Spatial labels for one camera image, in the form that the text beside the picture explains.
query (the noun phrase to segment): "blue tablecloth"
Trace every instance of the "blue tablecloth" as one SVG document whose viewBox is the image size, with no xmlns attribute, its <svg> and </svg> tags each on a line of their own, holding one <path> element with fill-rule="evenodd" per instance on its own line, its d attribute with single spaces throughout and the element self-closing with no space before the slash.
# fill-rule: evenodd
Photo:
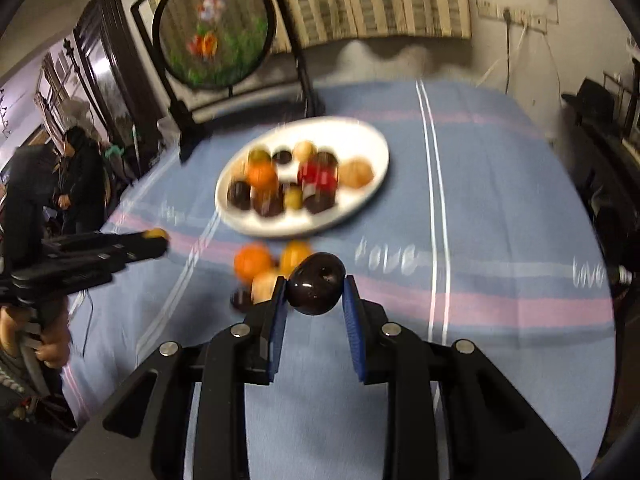
<svg viewBox="0 0 640 480">
<path fill-rule="evenodd" d="M 424 339 L 475 341 L 586 474 L 609 413 L 612 307 L 588 218 L 543 137 L 510 98 L 462 84 L 320 93 L 327 114 L 384 134 L 390 167 L 369 205 L 312 237 L 314 249 L 340 256 L 363 298 Z M 217 135 L 183 166 L 169 153 L 124 197 L 106 229 L 160 226 L 172 248 L 93 290 L 90 324 L 87 301 L 74 317 L 84 355 L 64 379 L 79 420 L 161 342 L 203 343 L 241 320 L 228 298 L 248 239 L 220 222 L 214 188 L 229 158 L 271 127 Z M 278 253 L 283 243 L 271 245 Z M 279 374 L 247 388 L 246 416 L 257 478 L 382 474 L 385 389 L 358 383 L 340 308 L 290 314 Z"/>
</svg>

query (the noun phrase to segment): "blue gripper pad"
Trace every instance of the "blue gripper pad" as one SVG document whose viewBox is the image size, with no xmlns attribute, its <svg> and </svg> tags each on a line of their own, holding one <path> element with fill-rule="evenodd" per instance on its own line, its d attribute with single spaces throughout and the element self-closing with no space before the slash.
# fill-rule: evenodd
<svg viewBox="0 0 640 480">
<path fill-rule="evenodd" d="M 358 289 L 352 285 L 351 280 L 344 279 L 344 290 L 342 292 L 342 311 L 344 312 L 344 323 L 347 327 L 347 337 L 351 348 L 351 360 L 353 368 L 356 370 L 360 382 L 364 382 L 366 376 L 365 343 L 362 337 L 362 329 L 358 321 L 358 310 L 356 305 L 361 303 Z"/>
<path fill-rule="evenodd" d="M 282 352 L 282 340 L 284 339 L 284 327 L 287 322 L 287 302 L 284 299 L 286 280 L 275 292 L 275 297 L 271 301 L 277 302 L 276 314 L 271 325 L 269 336 L 269 382 L 273 383 L 273 378 L 278 373 L 280 367 L 280 353 Z"/>
</svg>

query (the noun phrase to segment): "oval white plate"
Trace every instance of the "oval white plate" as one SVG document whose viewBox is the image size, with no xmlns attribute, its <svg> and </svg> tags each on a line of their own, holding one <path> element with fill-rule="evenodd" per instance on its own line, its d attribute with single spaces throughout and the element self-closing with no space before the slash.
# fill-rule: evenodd
<svg viewBox="0 0 640 480">
<path fill-rule="evenodd" d="M 300 140 L 310 140 L 320 150 L 332 150 L 339 162 L 354 156 L 366 158 L 373 168 L 373 180 L 361 189 L 338 188 L 336 205 L 327 211 L 311 215 L 304 208 L 287 210 L 274 218 L 262 218 L 253 209 L 240 211 L 226 202 L 226 191 L 231 183 L 231 169 L 239 160 L 246 160 L 249 152 L 258 146 L 266 146 L 274 153 L 279 148 L 293 149 Z M 222 170 L 216 184 L 216 209 L 222 221 L 239 233 L 277 238 L 303 235 L 339 222 L 372 197 L 385 178 L 389 166 L 389 148 L 383 135 L 373 126 L 355 119 L 322 117 L 305 119 L 278 126 L 246 144 Z M 296 179 L 298 162 L 278 166 L 280 179 Z"/>
</svg>

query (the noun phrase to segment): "human hand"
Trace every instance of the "human hand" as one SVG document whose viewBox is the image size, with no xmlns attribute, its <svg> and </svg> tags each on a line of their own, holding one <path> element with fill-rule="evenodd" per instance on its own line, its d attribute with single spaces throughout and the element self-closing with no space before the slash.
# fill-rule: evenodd
<svg viewBox="0 0 640 480">
<path fill-rule="evenodd" d="M 35 351 L 39 361 L 49 368 L 62 368 L 69 359 L 71 334 L 68 328 L 67 302 L 58 318 L 47 326 L 40 335 L 42 346 Z M 17 333 L 30 321 L 30 313 L 25 308 L 4 306 L 0 309 L 0 348 L 11 357 L 18 357 Z"/>
<path fill-rule="evenodd" d="M 71 206 L 71 199 L 69 198 L 69 195 L 60 195 L 60 198 L 58 199 L 58 206 L 63 210 L 69 209 L 69 206 Z"/>
</svg>

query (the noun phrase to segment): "metal bolt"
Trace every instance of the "metal bolt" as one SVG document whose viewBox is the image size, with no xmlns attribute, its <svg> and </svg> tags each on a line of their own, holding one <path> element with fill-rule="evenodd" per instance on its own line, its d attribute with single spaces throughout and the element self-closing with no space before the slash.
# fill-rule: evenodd
<svg viewBox="0 0 640 480">
<path fill-rule="evenodd" d="M 402 332 L 402 328 L 397 323 L 385 323 L 382 326 L 382 333 L 388 336 L 396 336 Z"/>
<path fill-rule="evenodd" d="M 476 345 L 467 339 L 456 341 L 456 350 L 461 354 L 472 354 L 475 349 Z"/>
<path fill-rule="evenodd" d="M 177 342 L 167 341 L 160 345 L 160 353 L 165 357 L 169 357 L 170 355 L 175 354 L 178 351 L 178 348 L 179 346 Z"/>
<path fill-rule="evenodd" d="M 251 328 L 249 325 L 245 325 L 244 323 L 238 323 L 231 327 L 231 333 L 234 337 L 244 337 L 249 335 L 249 332 L 251 332 Z"/>
</svg>

